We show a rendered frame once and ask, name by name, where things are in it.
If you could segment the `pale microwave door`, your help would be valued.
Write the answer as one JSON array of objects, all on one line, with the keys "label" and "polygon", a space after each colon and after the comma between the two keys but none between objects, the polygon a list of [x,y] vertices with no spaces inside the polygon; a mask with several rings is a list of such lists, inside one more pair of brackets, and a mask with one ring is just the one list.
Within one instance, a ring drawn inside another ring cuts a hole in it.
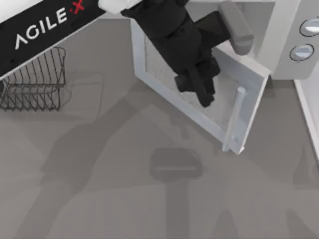
[{"label": "pale microwave door", "polygon": [[[131,35],[135,75],[166,99],[193,122],[222,143],[223,151],[242,153],[259,107],[269,70],[257,71],[247,66],[232,69],[229,74],[221,70],[214,77],[215,100],[207,108],[199,103],[194,93],[180,93],[176,87],[175,73],[164,62],[138,24],[131,20]],[[238,87],[246,89],[246,97],[240,113],[242,126],[240,144],[233,136],[233,109]]]}]

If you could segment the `pale microwave oven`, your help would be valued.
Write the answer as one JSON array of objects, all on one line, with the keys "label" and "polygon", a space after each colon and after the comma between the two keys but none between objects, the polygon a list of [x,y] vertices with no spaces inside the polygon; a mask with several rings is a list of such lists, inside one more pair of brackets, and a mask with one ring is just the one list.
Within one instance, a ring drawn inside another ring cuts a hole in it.
[{"label": "pale microwave oven", "polygon": [[[250,53],[238,56],[229,42],[213,50],[225,74],[239,66],[257,71],[269,70],[274,80],[305,80],[319,61],[319,35],[304,37],[301,23],[319,16],[319,0],[231,0],[246,18],[254,35]],[[315,52],[307,60],[293,61],[290,51],[295,46],[311,44]]]}]

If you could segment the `grey microwave knob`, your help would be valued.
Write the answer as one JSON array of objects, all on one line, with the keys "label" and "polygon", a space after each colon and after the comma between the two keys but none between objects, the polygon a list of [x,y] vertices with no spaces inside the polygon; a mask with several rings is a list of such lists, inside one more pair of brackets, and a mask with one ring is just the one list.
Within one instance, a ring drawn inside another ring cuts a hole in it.
[{"label": "grey microwave knob", "polygon": [[304,37],[319,35],[319,16],[304,20],[299,27],[299,32]]},{"label": "grey microwave knob", "polygon": [[309,59],[314,52],[315,49],[311,44],[295,46],[290,51],[290,58],[293,61],[300,62]]}]

